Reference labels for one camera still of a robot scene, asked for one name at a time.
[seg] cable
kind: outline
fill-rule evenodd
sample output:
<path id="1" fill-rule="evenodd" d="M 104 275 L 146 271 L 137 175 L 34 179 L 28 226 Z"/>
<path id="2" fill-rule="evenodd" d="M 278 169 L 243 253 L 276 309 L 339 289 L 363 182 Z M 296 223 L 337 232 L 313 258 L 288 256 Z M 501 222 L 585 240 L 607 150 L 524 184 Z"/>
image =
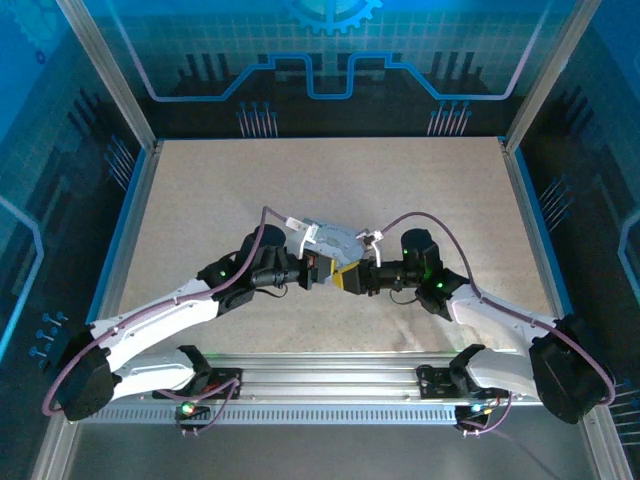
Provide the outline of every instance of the cable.
<path id="1" fill-rule="evenodd" d="M 242 267 L 240 267 L 240 269 L 236 272 L 235 275 L 233 275 L 231 278 L 229 278 L 226 282 L 222 283 L 221 285 L 218 285 L 217 287 L 211 288 L 209 290 L 205 290 L 204 292 L 197 292 L 189 295 L 183 295 L 182 297 L 177 297 L 175 299 L 170 298 L 162 302 L 156 303 L 154 305 L 149 305 L 148 307 L 138 310 L 136 313 L 134 313 L 130 317 L 124 319 L 123 321 L 121 321 L 120 323 L 118 323 L 117 325 L 115 325 L 114 327 L 110 328 L 109 330 L 104 332 L 102 335 L 97 337 L 91 343 L 86 345 L 82 350 L 80 350 L 69 361 L 69 363 L 67 363 L 65 367 L 60 371 L 60 373 L 58 374 L 58 377 L 53 381 L 53 383 L 51 384 L 51 387 L 49 387 L 49 390 L 47 391 L 47 394 L 44 397 L 44 400 L 42 402 L 42 413 L 50 417 L 62 411 L 62 408 L 56 408 L 56 409 L 51 408 L 51 402 L 53 401 L 56 395 L 56 392 L 58 391 L 58 388 L 60 388 L 60 385 L 62 384 L 62 382 L 67 378 L 71 370 L 73 370 L 75 366 L 80 362 L 82 357 L 84 357 L 92 348 L 99 346 L 102 342 L 104 342 L 110 336 L 116 335 L 120 329 L 127 327 L 131 323 L 135 322 L 137 319 L 149 313 L 153 313 L 156 310 L 160 310 L 168 306 L 179 305 L 181 302 L 185 302 L 185 301 L 198 300 L 201 298 L 210 297 L 212 295 L 215 295 L 218 292 L 221 292 L 222 290 L 225 290 L 226 288 L 231 286 L 233 283 L 235 283 L 244 274 L 247 268 L 249 268 L 249 265 L 251 265 L 251 262 L 253 261 L 253 257 L 255 257 L 256 252 L 258 251 L 260 240 L 262 240 L 262 235 L 264 234 L 264 228 L 267 220 L 267 213 L 270 213 L 271 215 L 276 217 L 278 220 L 281 220 L 283 222 L 286 222 L 287 220 L 284 216 L 280 215 L 270 207 L 268 206 L 263 207 L 262 216 L 260 218 L 260 226 L 258 227 L 258 232 L 253 242 L 253 246 L 249 251 L 249 255 L 247 256 L 247 259 L 244 261 L 244 263 L 242 264 Z"/>
<path id="2" fill-rule="evenodd" d="M 498 421 L 489 427 L 482 427 L 482 429 L 478 431 L 478 435 L 484 435 L 485 433 L 493 432 L 496 428 L 498 428 L 502 424 L 502 422 L 504 422 L 504 420 L 507 418 L 507 415 L 509 415 L 509 412 L 511 411 L 512 398 L 513 396 L 509 394 L 509 400 L 507 401 L 507 405 L 504 409 L 504 412 L 502 412 L 502 415 L 498 419 Z"/>
<path id="3" fill-rule="evenodd" d="M 382 235 L 386 235 L 387 232 L 391 230 L 393 227 L 395 227 L 398 223 L 413 216 L 426 217 L 434 221 L 435 223 L 437 223 L 440 226 L 440 228 L 442 228 L 445 231 L 445 233 L 449 236 L 449 238 L 455 245 L 456 249 L 458 250 L 458 254 L 462 258 L 462 263 L 464 264 L 464 268 L 467 271 L 467 276 L 469 277 L 469 285 L 471 286 L 473 293 L 481 301 L 485 302 L 487 305 L 492 306 L 493 308 L 495 308 L 496 310 L 502 313 L 506 313 L 507 315 L 510 315 L 516 318 L 517 320 L 521 320 L 523 322 L 528 323 L 529 325 L 539 327 L 542 330 L 552 333 L 553 335 L 558 337 L 560 340 L 562 340 L 564 343 L 569 345 L 569 347 L 571 347 L 576 353 L 578 353 L 578 355 L 580 355 L 591 366 L 591 368 L 593 368 L 596 371 L 596 373 L 600 375 L 600 378 L 602 378 L 605 385 L 607 386 L 607 390 L 609 391 L 609 394 L 607 398 L 605 398 L 599 403 L 599 405 L 609 406 L 614 402 L 616 398 L 616 390 L 613 382 L 609 378 L 609 375 L 607 375 L 607 372 L 604 371 L 604 368 L 602 368 L 600 364 L 596 362 L 593 359 L 593 357 L 589 355 L 589 353 L 587 353 L 587 351 L 584 348 L 582 348 L 580 345 L 578 345 L 575 341 L 573 341 L 570 337 L 562 333 L 557 328 L 547 325 L 546 323 L 542 323 L 534 318 L 530 318 L 527 315 L 524 315 L 520 312 L 516 312 L 515 310 L 511 310 L 510 308 L 505 307 L 504 305 L 500 305 L 499 303 L 496 303 L 493 300 L 486 298 L 482 295 L 480 288 L 478 287 L 478 285 L 475 282 L 475 279 L 473 278 L 473 273 L 471 272 L 471 265 L 469 265 L 469 260 L 467 259 L 467 256 L 465 255 L 464 250 L 460 246 L 460 243 L 456 239 L 453 232 L 449 230 L 449 228 L 438 217 L 426 212 L 405 213 L 404 215 L 401 215 L 400 217 L 396 218 L 393 222 L 391 222 L 389 225 L 383 228 L 380 232 L 382 233 Z"/>
<path id="4" fill-rule="evenodd" d="M 285 283 L 283 285 L 283 287 L 284 287 L 284 293 L 282 295 L 276 295 L 275 293 L 270 292 L 266 288 L 256 288 L 255 291 L 258 292 L 258 293 L 264 293 L 264 294 L 269 295 L 270 297 L 273 297 L 273 298 L 283 298 L 283 297 L 285 297 L 287 295 L 287 293 L 289 293 L 289 286 Z"/>
<path id="5" fill-rule="evenodd" d="M 479 429 L 478 434 L 481 434 L 483 432 L 482 429 L 484 427 L 482 426 L 481 423 L 472 422 L 471 420 L 462 420 L 460 423 L 464 423 L 465 425 L 469 425 L 471 427 L 476 427 L 477 429 Z M 522 443 L 517 438 L 514 438 L 511 435 L 507 435 L 506 433 L 501 432 L 500 430 L 492 430 L 491 433 L 494 433 L 498 435 L 500 438 L 503 438 L 504 440 L 508 440 L 516 444 L 518 447 L 520 447 L 520 449 L 524 453 L 526 453 L 529 456 L 529 458 L 531 458 L 531 460 L 533 460 L 542 470 L 544 470 L 547 475 L 549 475 L 551 478 L 555 480 L 562 480 L 560 476 L 556 475 L 555 472 L 551 470 L 551 468 L 545 465 L 542 460 L 540 460 L 531 450 L 529 450 L 529 448 L 524 443 Z"/>
<path id="6" fill-rule="evenodd" d="M 411 305 L 412 303 L 415 303 L 415 302 L 417 302 L 417 301 L 418 301 L 418 299 L 417 299 L 417 298 L 414 298 L 413 300 L 409 300 L 409 301 L 407 301 L 407 302 L 398 302 L 395 298 L 393 298 L 392 292 L 393 292 L 393 290 L 389 290 L 389 298 L 390 298 L 390 299 L 391 299 L 391 301 L 392 301 L 393 303 L 395 303 L 396 305 Z"/>
<path id="7" fill-rule="evenodd" d="M 222 404 L 222 406 L 220 407 L 220 410 L 218 410 L 218 413 L 216 413 L 214 415 L 214 417 L 211 419 L 211 421 L 209 423 L 207 423 L 204 427 L 200 427 L 200 428 L 194 428 L 194 430 L 187 430 L 182 428 L 182 424 L 180 423 L 180 420 L 176 421 L 176 426 L 178 428 L 180 428 L 182 430 L 182 434 L 183 435 L 187 435 L 187 434 L 191 434 L 193 436 L 198 436 L 200 433 L 206 432 L 207 430 L 209 430 L 211 427 L 213 427 L 216 422 L 218 421 L 218 419 L 222 416 L 222 412 L 224 411 L 224 409 L 226 408 L 227 404 L 229 403 L 229 400 L 231 400 L 231 397 L 233 397 L 233 394 L 235 393 L 236 389 L 238 388 L 238 386 L 240 385 L 240 381 L 237 378 L 232 378 L 230 380 L 227 380 L 226 382 L 224 382 L 222 385 L 220 385 L 219 387 L 214 388 L 213 390 L 207 392 L 207 393 L 203 393 L 201 395 L 198 395 L 196 397 L 183 397 L 181 395 L 176 395 L 168 390 L 159 390 L 160 393 L 162 393 L 163 395 L 166 395 L 167 397 L 173 399 L 173 400 L 181 400 L 181 401 L 195 401 L 195 400 L 203 400 L 207 397 L 210 397 L 212 395 L 215 395 L 217 393 L 222 392 L 225 388 L 227 387 L 231 387 L 229 389 L 229 393 L 227 394 L 224 403 Z"/>

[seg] metal frame post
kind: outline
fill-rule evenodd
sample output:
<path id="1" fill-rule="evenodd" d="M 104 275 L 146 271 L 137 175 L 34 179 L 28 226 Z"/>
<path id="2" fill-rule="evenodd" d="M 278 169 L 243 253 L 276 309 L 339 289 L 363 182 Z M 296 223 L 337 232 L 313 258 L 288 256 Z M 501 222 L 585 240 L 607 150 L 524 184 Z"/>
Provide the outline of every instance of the metal frame post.
<path id="1" fill-rule="evenodd" d="M 82 0 L 56 1 L 133 134 L 150 154 L 156 137 L 87 7 Z"/>
<path id="2" fill-rule="evenodd" d="M 531 90 L 524 99 L 522 106 L 516 113 L 509 131 L 507 132 L 508 152 L 515 152 L 522 142 L 525 133 L 533 123 L 533 119 L 540 111 L 542 104 L 551 92 L 556 80 L 567 65 L 571 54 L 582 38 L 582 34 L 589 26 L 593 15 L 600 6 L 602 0 L 576 0 L 569 18 L 560 33 L 560 39 L 555 49 L 551 52 L 544 66 L 540 70 L 538 78 L 533 83 Z"/>

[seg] silver metal part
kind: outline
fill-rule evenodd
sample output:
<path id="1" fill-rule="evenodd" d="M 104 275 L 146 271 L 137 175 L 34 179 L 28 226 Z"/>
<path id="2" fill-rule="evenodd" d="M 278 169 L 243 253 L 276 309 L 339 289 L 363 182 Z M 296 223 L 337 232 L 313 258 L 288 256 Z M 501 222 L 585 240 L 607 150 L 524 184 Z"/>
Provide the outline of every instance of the silver metal part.
<path id="1" fill-rule="evenodd" d="M 270 354 L 221 355 L 210 358 L 209 363 L 243 369 L 240 396 L 229 405 L 229 412 L 235 413 L 225 420 L 228 423 L 451 424 L 455 422 L 447 412 L 456 405 L 482 402 L 473 398 L 422 400 L 415 369 L 425 364 L 448 367 L 452 359 L 451 354 L 424 353 Z M 215 410 L 220 403 L 204 400 L 198 404 Z M 539 405 L 530 397 L 516 403 Z M 148 396 L 128 397 L 83 422 L 172 423 L 178 405 Z M 313 412 L 325 412 L 324 417 L 316 418 Z"/>
<path id="2" fill-rule="evenodd" d="M 102 299 L 99 318 L 108 318 L 118 313 L 118 306 L 133 256 L 133 247 L 138 238 L 144 209 L 147 205 L 151 183 L 160 158 L 162 143 L 147 154 L 142 166 L 131 209 L 127 215 L 124 230 L 118 243 L 111 275 L 107 282 L 105 295 Z M 40 448 L 40 453 L 31 474 L 32 480 L 56 480 L 65 478 L 68 465 L 73 462 L 73 445 L 78 431 L 77 423 L 69 423 L 63 415 L 57 415 L 49 421 L 47 433 Z"/>
<path id="3" fill-rule="evenodd" d="M 362 259 L 364 245 L 356 238 L 360 233 L 359 230 L 309 218 L 305 218 L 303 222 L 308 225 L 315 224 L 318 226 L 314 244 L 307 244 L 304 247 L 307 250 L 335 259 L 336 268 L 338 269 Z M 296 252 L 303 237 L 304 232 L 295 232 L 289 235 L 287 237 L 287 249 L 291 252 Z"/>
<path id="4" fill-rule="evenodd" d="M 203 425 L 218 412 L 211 406 L 184 426 Z M 83 423 L 174 425 L 176 405 L 111 404 Z M 447 405 L 238 405 L 222 412 L 222 425 L 455 425 Z"/>
<path id="5" fill-rule="evenodd" d="M 558 293 L 559 286 L 553 275 L 549 257 L 545 253 L 544 243 L 540 234 L 541 225 L 536 222 L 531 206 L 531 202 L 534 199 L 530 199 L 527 194 L 523 174 L 518 167 L 514 151 L 505 149 L 504 159 L 511 177 L 516 201 L 522 212 L 540 279 L 554 314 L 558 318 L 563 318 L 566 312 Z M 600 478 L 631 480 L 633 475 L 609 410 L 604 407 L 595 407 L 585 415 L 581 423 L 584 428 L 586 443 L 591 449 Z"/>
<path id="6" fill-rule="evenodd" d="M 87 7 L 82 0 L 57 0 L 57 2 L 120 113 L 142 148 L 150 153 L 156 137 Z"/>
<path id="7" fill-rule="evenodd" d="M 547 99 L 551 88 L 564 70 L 569 57 L 578 45 L 582 34 L 589 26 L 593 15 L 602 0 L 583 0 L 575 3 L 573 11 L 567 18 L 560 32 L 555 50 L 549 55 L 545 65 L 540 70 L 538 78 L 529 90 L 520 110 L 507 132 L 507 150 L 513 153 L 522 142 L 525 133 L 538 114 L 540 107 Z"/>

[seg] blue edge trim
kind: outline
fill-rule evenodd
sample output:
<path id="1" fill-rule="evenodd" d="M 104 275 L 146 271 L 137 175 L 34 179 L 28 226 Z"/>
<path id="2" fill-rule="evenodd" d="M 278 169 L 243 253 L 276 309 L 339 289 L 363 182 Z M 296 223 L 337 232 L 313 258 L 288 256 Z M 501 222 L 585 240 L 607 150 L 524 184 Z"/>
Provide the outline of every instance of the blue edge trim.
<path id="1" fill-rule="evenodd" d="M 122 208 L 120 210 L 120 215 L 118 217 L 118 223 L 116 223 L 116 228 L 113 231 L 113 237 L 111 237 L 111 244 L 109 245 L 109 250 L 107 251 L 107 256 L 104 260 L 104 265 L 102 266 L 100 279 L 98 280 L 96 291 L 93 294 L 91 307 L 89 308 L 89 313 L 87 314 L 87 324 L 92 323 L 98 319 L 100 306 L 102 305 L 102 300 L 104 298 L 104 294 L 107 289 L 107 283 L 109 281 L 109 277 L 111 276 L 111 270 L 113 269 L 113 262 L 115 261 L 116 252 L 118 251 L 118 245 L 120 245 L 120 240 L 122 239 L 122 234 L 124 232 L 124 225 L 127 222 L 127 217 L 129 216 L 129 211 L 131 210 L 131 205 L 133 203 L 133 196 L 138 187 L 138 181 L 140 180 L 140 173 L 142 172 L 142 167 L 144 165 L 145 160 L 146 160 L 145 151 L 144 149 L 141 148 L 140 153 L 138 154 L 138 159 L 136 160 L 136 166 L 133 169 L 133 174 L 131 175 L 129 188 L 127 189 L 127 193 L 124 197 L 124 201 L 122 202 Z"/>
<path id="2" fill-rule="evenodd" d="M 556 252 L 553 250 L 551 237 L 549 236 L 549 232 L 547 230 L 547 227 L 545 226 L 544 217 L 542 216 L 542 210 L 540 209 L 540 204 L 538 203 L 538 197 L 533 188 L 533 182 L 531 181 L 531 176 L 529 175 L 529 169 L 527 168 L 527 164 L 524 161 L 524 156 L 522 155 L 520 147 L 516 149 L 515 156 L 518 168 L 520 169 L 520 174 L 522 175 L 524 187 L 527 190 L 527 200 L 531 204 L 531 209 L 533 210 L 533 215 L 536 219 L 538 231 L 540 232 L 542 247 L 544 248 L 545 255 L 549 259 L 551 275 L 553 275 L 553 280 L 556 284 L 556 290 L 558 292 L 558 297 L 560 298 L 562 311 L 565 315 L 573 313 L 573 307 L 571 306 L 571 301 L 569 300 L 569 292 L 567 291 L 567 286 L 565 285 L 564 279 L 562 278 L 562 273 L 560 273 L 558 258 L 556 257 Z"/>
<path id="3" fill-rule="evenodd" d="M 531 204 L 531 209 L 533 210 L 533 215 L 536 220 L 538 231 L 540 232 L 544 253 L 549 260 L 551 274 L 553 275 L 553 279 L 556 284 L 555 286 L 558 291 L 558 296 L 560 298 L 563 312 L 565 315 L 568 313 L 572 313 L 573 307 L 571 306 L 571 301 L 569 300 L 567 286 L 565 285 L 562 274 L 560 273 L 560 265 L 558 264 L 558 259 L 551 244 L 551 237 L 549 236 L 549 232 L 545 227 L 544 219 L 542 217 L 542 211 L 540 210 L 540 204 L 538 203 L 538 198 L 533 188 L 533 182 L 531 181 L 531 176 L 529 175 L 529 170 L 527 169 L 527 165 L 524 161 L 524 156 L 522 155 L 520 147 L 516 149 L 515 157 L 527 192 L 527 200 Z M 122 233 L 124 231 L 124 225 L 126 223 L 127 217 L 129 216 L 129 210 L 131 210 L 133 195 L 140 179 L 140 172 L 142 171 L 144 161 L 145 152 L 144 150 L 140 150 L 138 160 L 136 161 L 136 167 L 131 177 L 130 187 L 127 191 L 127 194 L 125 195 L 124 202 L 122 204 L 122 210 L 120 211 L 120 216 L 118 218 L 118 223 L 116 224 L 116 228 L 113 232 L 113 237 L 111 239 L 111 244 L 109 245 L 107 257 L 105 258 L 104 266 L 102 267 L 102 273 L 100 274 L 100 279 L 98 280 L 98 285 L 93 296 L 93 301 L 91 302 L 91 308 L 89 309 L 89 314 L 87 315 L 87 324 L 97 320 L 100 305 L 102 304 L 102 299 L 107 288 L 107 282 L 113 268 L 116 251 L 118 250 L 118 245 L 120 244 L 120 239 L 122 238 Z"/>

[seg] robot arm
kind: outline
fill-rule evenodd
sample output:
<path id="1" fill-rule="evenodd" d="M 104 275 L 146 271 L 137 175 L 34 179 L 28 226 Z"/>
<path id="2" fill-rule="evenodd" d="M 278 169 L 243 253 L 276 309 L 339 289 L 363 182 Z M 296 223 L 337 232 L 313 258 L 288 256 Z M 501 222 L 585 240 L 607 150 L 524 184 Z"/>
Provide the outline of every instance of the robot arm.
<path id="1" fill-rule="evenodd" d="M 193 396 L 206 391 L 216 379 L 211 378 L 206 359 L 195 347 L 181 347 L 171 355 L 138 354 L 185 328 L 244 305 L 252 300 L 256 288 L 298 283 L 310 290 L 312 284 L 328 278 L 345 291 L 370 296 L 381 289 L 415 288 L 416 298 L 430 313 L 507 338 L 514 346 L 514 352 L 505 353 L 472 345 L 451 362 L 447 372 L 418 368 L 423 398 L 442 398 L 438 392 L 504 398 L 506 392 L 513 392 L 538 397 L 556 416 L 576 423 L 606 395 L 602 379 L 575 352 L 540 327 L 517 321 L 487 300 L 563 329 L 595 356 L 597 347 L 578 319 L 556 320 L 509 305 L 485 292 L 478 296 L 469 279 L 444 268 L 438 246 L 427 230 L 405 232 L 401 241 L 403 259 L 382 262 L 379 251 L 373 248 L 381 235 L 358 235 L 335 226 L 296 222 L 287 222 L 296 230 L 287 247 L 284 233 L 266 225 L 250 267 L 213 295 L 208 292 L 242 271 L 258 229 L 245 238 L 238 252 L 208 265 L 195 279 L 159 301 L 98 320 L 80 333 L 58 335 L 45 367 L 45 375 L 52 381 L 78 352 L 105 337 L 82 355 L 57 389 L 56 399 L 67 418 L 85 418 L 127 395 L 166 389 Z M 345 243 L 336 240 L 340 235 L 349 237 L 348 249 L 336 248 Z M 367 248 L 376 251 L 375 259 L 362 259 Z M 126 325 L 117 328 L 123 322 Z"/>

